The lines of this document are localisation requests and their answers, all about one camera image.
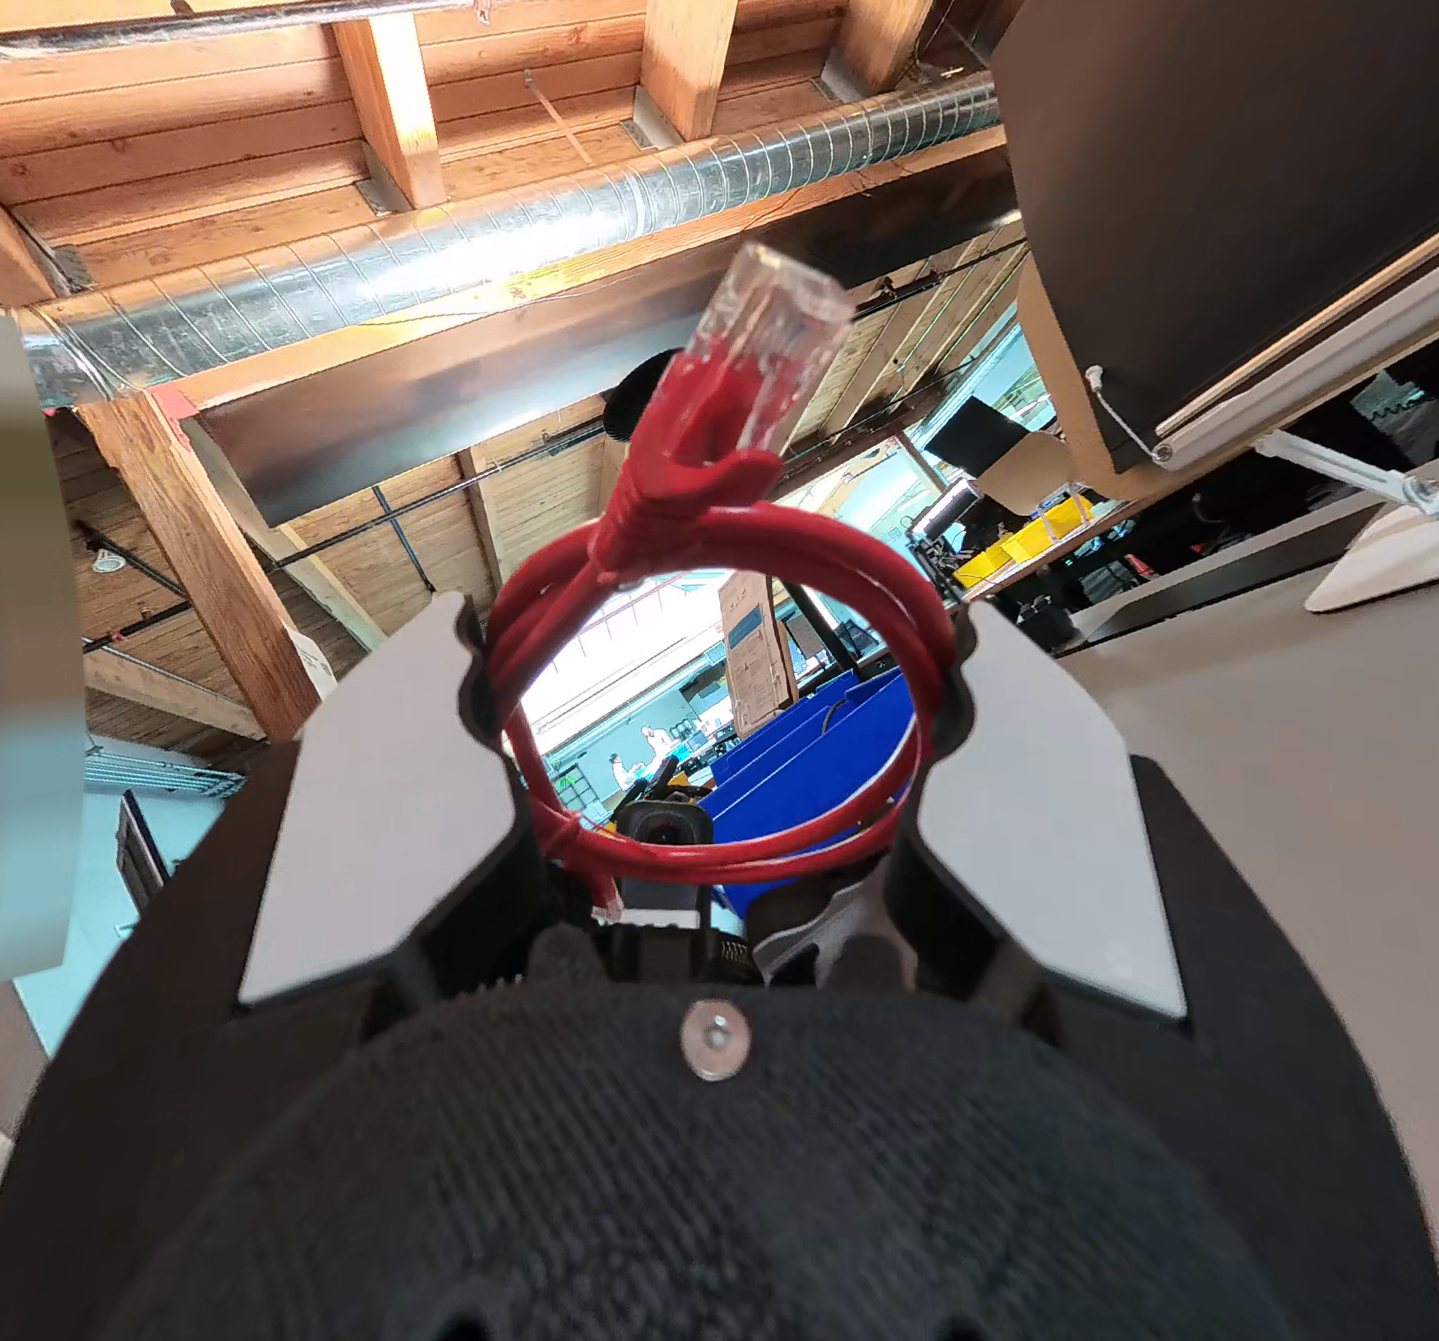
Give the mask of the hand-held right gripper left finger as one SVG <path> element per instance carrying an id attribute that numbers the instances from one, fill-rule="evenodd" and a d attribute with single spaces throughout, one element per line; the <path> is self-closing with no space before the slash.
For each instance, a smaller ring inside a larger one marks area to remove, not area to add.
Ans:
<path id="1" fill-rule="evenodd" d="M 299 734 L 237 1002 L 376 980 L 406 1008 L 518 981 L 551 875 L 477 617 L 436 595 Z"/>

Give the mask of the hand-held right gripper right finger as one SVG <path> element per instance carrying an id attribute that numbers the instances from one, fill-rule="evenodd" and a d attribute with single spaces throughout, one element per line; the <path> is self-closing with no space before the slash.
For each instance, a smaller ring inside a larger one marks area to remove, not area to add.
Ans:
<path id="1" fill-rule="evenodd" d="M 921 978 L 1014 1022 L 1057 991 L 1185 1020 L 1124 739 L 991 605 L 957 639 L 883 883 Z"/>

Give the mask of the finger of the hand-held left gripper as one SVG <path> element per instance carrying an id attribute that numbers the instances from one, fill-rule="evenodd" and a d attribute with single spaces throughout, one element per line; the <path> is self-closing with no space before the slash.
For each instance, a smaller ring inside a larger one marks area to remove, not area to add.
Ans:
<path id="1" fill-rule="evenodd" d="M 805 878 L 750 903 L 750 960 L 767 988 L 915 989 L 883 878 Z"/>

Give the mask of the blue plastic bin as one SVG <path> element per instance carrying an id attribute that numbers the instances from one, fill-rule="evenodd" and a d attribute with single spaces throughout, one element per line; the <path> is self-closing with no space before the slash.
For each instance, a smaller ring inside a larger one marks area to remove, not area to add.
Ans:
<path id="1" fill-rule="evenodd" d="M 767 720 L 758 731 L 733 745 L 722 757 L 716 759 L 711 767 L 714 791 L 728 787 L 738 788 L 738 778 L 744 770 L 756 762 L 775 747 L 798 751 L 822 734 L 830 713 L 835 710 L 855 710 L 880 690 L 890 683 L 901 683 L 903 674 L 890 669 L 869 682 L 856 682 L 846 674 L 819 686 L 810 696 L 801 699 L 788 710 L 781 711 L 772 720 Z"/>
<path id="2" fill-rule="evenodd" d="M 738 788 L 700 802 L 713 842 L 762 839 L 836 808 L 883 771 L 914 719 L 906 680 L 890 683 L 855 710 L 835 710 L 822 734 L 798 751 L 767 751 L 739 774 Z"/>

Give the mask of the white paper label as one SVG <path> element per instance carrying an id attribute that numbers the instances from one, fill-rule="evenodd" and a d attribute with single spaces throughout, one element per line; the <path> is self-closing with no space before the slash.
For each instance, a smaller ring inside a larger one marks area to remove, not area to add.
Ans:
<path id="1" fill-rule="evenodd" d="M 325 700 L 336 690 L 338 680 L 324 651 L 310 637 L 293 628 L 285 628 L 285 632 L 291 646 L 296 649 L 318 700 Z"/>

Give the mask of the brown cardboard sheet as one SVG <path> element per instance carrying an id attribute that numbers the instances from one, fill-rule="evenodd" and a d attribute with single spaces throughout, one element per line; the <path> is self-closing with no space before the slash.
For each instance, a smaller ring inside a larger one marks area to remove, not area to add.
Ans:
<path id="1" fill-rule="evenodd" d="M 788 643 L 770 595 L 770 578 L 734 572 L 717 592 L 725 680 L 738 739 L 747 739 L 796 700 Z"/>

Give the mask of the black round lamp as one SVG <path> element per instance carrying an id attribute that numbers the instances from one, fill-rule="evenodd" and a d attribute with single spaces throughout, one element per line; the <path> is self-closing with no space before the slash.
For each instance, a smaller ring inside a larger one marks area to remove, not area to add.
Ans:
<path id="1" fill-rule="evenodd" d="M 628 444 L 677 350 L 660 351 L 628 371 L 603 401 L 602 432 L 606 439 Z"/>

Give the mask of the white monitor stand base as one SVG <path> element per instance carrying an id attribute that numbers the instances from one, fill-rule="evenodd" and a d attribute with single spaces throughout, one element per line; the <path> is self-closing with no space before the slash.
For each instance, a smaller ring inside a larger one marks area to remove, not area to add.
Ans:
<path id="1" fill-rule="evenodd" d="M 1437 583 L 1437 518 L 1392 507 L 1372 520 L 1306 597 L 1310 614 L 1341 612 Z"/>

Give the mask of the black monitor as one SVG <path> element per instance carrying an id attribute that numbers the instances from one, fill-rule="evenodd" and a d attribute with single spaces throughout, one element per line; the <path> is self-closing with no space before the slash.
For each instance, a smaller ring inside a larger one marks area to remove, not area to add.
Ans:
<path id="1" fill-rule="evenodd" d="M 1437 0 L 1025 0 L 1020 325 L 1080 479 L 1196 476 L 1435 342 Z"/>

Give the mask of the silver ventilation duct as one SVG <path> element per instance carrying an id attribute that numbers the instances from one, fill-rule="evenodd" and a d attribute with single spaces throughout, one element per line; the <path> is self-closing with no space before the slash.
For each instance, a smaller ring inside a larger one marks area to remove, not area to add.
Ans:
<path id="1" fill-rule="evenodd" d="M 992 79 L 952 76 L 807 119 L 646 152 L 478 200 L 304 238 L 9 314 L 40 404 L 169 384 L 446 305 L 477 288 L 988 141 Z"/>

